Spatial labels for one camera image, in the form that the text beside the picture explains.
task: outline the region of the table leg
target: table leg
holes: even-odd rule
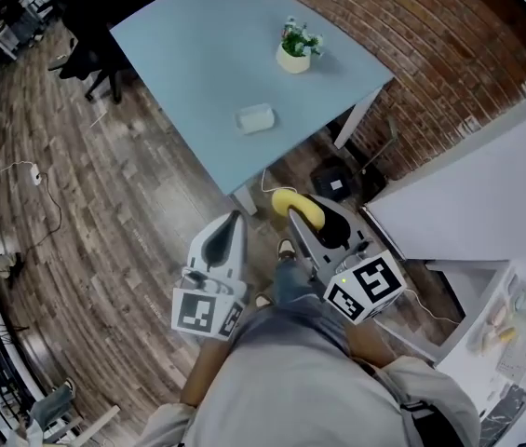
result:
[[[17,57],[14,56],[14,53],[12,51],[10,51],[6,45],[4,45],[1,41],[0,41],[0,48],[2,49],[2,51],[4,51],[10,58],[12,58],[12,60],[16,61]]]
[[[247,185],[242,185],[239,189],[234,192],[234,196],[237,201],[242,204],[242,207],[246,209],[248,215],[254,215],[256,213],[256,206],[254,200],[250,195],[250,190]]]
[[[341,132],[335,140],[334,144],[335,146],[337,146],[338,149],[344,147],[345,143],[347,142],[349,137],[354,133],[354,131],[357,128],[357,125],[362,120],[362,117],[364,117],[364,115],[368,111],[368,108],[371,107],[371,104],[376,98],[376,96],[378,96],[378,93],[381,92],[381,89],[383,89],[383,87],[377,88],[366,98],[364,98],[362,101],[360,101],[354,106],[354,109],[347,118],[347,121],[345,121],[343,129],[341,129]]]

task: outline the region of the black office chair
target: black office chair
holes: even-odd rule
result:
[[[53,61],[47,69],[61,69],[61,79],[77,77],[81,80],[99,71],[85,98],[93,101],[92,91],[109,77],[112,97],[118,104],[122,100],[119,71],[130,64],[109,32],[107,0],[50,0],[44,7],[49,6],[63,8],[62,22],[78,43],[74,45],[71,40],[71,54]]]

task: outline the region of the potted plant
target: potted plant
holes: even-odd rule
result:
[[[306,23],[299,26],[296,19],[288,17],[277,49],[277,62],[288,73],[302,73],[310,67],[313,54],[321,55],[322,44],[322,35],[308,33]]]

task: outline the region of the white flower pot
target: white flower pot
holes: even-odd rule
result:
[[[277,49],[276,58],[281,68],[293,75],[302,73],[310,68],[310,55],[301,57],[291,56],[283,49],[281,44],[279,44],[279,48]]]

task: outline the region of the jeans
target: jeans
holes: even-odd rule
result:
[[[303,268],[295,260],[282,260],[277,264],[272,297],[275,303],[259,310],[236,330],[236,341],[275,317],[288,317],[310,328],[330,343],[349,354],[345,337],[344,317],[331,305],[320,301],[325,287],[311,283]]]
[[[52,422],[70,411],[72,399],[73,392],[70,388],[67,385],[60,386],[49,396],[33,404],[29,416],[37,421],[41,430],[46,430]]]

